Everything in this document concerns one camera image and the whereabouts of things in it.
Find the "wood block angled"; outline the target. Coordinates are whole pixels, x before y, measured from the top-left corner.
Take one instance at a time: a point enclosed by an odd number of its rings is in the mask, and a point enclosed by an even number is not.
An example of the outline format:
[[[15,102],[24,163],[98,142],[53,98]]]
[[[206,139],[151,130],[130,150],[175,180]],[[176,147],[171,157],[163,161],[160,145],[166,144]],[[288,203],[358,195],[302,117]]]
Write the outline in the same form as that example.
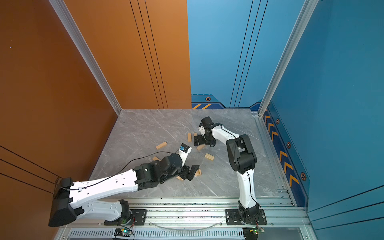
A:
[[[199,146],[197,147],[197,150],[200,151],[200,150],[202,150],[205,146],[206,146],[206,145],[199,145]]]

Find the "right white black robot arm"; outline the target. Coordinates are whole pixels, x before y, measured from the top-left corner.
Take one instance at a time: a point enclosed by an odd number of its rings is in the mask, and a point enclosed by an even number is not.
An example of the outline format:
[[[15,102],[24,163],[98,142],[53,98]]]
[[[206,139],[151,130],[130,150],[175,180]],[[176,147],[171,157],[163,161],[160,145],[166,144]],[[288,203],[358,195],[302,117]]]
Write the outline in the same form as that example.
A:
[[[257,156],[248,135],[235,134],[220,123],[205,117],[199,124],[200,134],[194,137],[194,145],[214,147],[218,141],[227,147],[229,163],[237,173],[240,189],[239,215],[245,224],[254,222],[262,209],[257,202],[254,184],[254,170]]]

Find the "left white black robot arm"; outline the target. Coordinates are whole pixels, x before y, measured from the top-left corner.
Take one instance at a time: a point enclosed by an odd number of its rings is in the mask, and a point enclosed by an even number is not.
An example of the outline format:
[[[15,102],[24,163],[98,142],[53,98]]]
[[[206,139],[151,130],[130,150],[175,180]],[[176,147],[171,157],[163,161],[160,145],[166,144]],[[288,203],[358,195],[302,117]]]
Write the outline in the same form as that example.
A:
[[[127,192],[155,188],[180,177],[192,181],[198,165],[185,165],[188,153],[171,154],[116,175],[85,182],[65,178],[57,182],[53,194],[49,227],[62,227],[78,219],[104,220],[107,225],[122,225],[131,219],[126,200],[107,203],[103,199]]]

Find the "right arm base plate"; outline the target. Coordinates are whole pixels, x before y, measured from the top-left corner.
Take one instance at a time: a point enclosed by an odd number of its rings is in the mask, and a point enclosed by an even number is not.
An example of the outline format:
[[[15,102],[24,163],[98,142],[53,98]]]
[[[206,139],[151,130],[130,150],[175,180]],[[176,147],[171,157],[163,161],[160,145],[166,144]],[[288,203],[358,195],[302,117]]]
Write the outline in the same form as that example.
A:
[[[234,225],[259,225],[266,226],[267,216],[263,209],[259,210],[256,214],[246,216],[246,214],[241,214],[238,209],[226,209],[226,224],[228,226]]]

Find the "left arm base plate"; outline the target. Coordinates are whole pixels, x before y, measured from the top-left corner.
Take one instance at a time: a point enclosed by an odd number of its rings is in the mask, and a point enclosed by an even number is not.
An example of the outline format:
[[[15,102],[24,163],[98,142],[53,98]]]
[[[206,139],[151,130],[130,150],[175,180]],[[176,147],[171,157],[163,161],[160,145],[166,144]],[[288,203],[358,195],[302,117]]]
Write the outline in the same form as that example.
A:
[[[145,209],[133,209],[126,213],[122,213],[121,216],[114,221],[104,221],[105,226],[143,226],[147,217],[147,210]]]

